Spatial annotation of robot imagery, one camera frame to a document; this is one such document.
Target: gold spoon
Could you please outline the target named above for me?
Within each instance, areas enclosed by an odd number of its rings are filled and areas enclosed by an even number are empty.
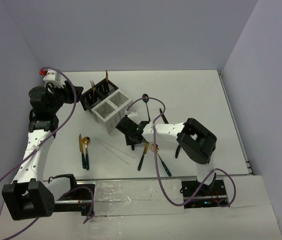
[[[159,146],[156,144],[156,153],[157,153],[157,156],[159,156],[159,158],[160,158],[160,160],[161,160],[161,163],[162,163],[162,165],[163,165],[163,167],[164,167],[164,169],[165,169],[165,172],[167,173],[167,175],[169,176],[169,177],[171,177],[172,176],[172,174],[171,174],[171,172],[169,171],[169,169],[167,168],[167,166],[165,165],[165,163],[163,162],[163,160],[161,159],[161,156],[159,155]],[[154,152],[154,144],[152,144],[151,145],[151,150],[152,150],[152,152]]]
[[[91,142],[91,139],[88,136],[85,136],[82,139],[82,142],[85,145],[85,165],[86,165],[86,170],[90,169],[90,164],[89,164],[89,155],[87,153],[87,145]]]

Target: white robotic arm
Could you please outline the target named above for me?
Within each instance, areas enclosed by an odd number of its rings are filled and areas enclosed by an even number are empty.
[[[29,92],[32,110],[24,158],[33,151],[35,153],[20,166],[12,183],[2,189],[3,199],[14,220],[51,216],[54,202],[77,186],[72,174],[59,175],[47,186],[42,183],[47,154],[58,128],[56,113],[64,103],[74,102],[73,88],[68,81],[60,85],[59,76],[51,70],[45,71],[44,75],[49,75],[44,78],[46,86],[34,87]],[[74,90],[78,102],[83,87],[75,86]]]
[[[124,135],[127,145],[153,142],[153,123],[142,121],[139,125],[128,116],[116,126]],[[156,140],[179,144],[188,157],[196,163],[197,181],[202,182],[214,169],[213,152],[216,136],[193,118],[176,124],[156,124]],[[215,175],[210,175],[204,184],[211,185]]]

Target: red component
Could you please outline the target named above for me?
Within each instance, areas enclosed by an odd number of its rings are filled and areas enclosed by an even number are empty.
[[[39,71],[39,74],[42,75],[42,76],[45,76],[46,73],[47,73],[47,70],[45,70],[45,69]]]

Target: transparent plastic sheet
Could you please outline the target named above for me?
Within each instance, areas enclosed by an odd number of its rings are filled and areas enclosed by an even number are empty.
[[[183,202],[180,179],[162,181],[170,198]],[[157,180],[97,181],[95,216],[180,214],[183,207],[171,205],[162,194]]]

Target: gray wall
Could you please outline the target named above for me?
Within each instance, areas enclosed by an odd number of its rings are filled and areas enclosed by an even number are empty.
[[[281,0],[259,0],[223,77],[248,158],[263,176],[282,231]]]
[[[27,94],[41,84],[38,68],[37,60],[0,1],[0,177],[22,160],[30,110]]]
[[[2,0],[64,71],[222,69],[257,0]]]

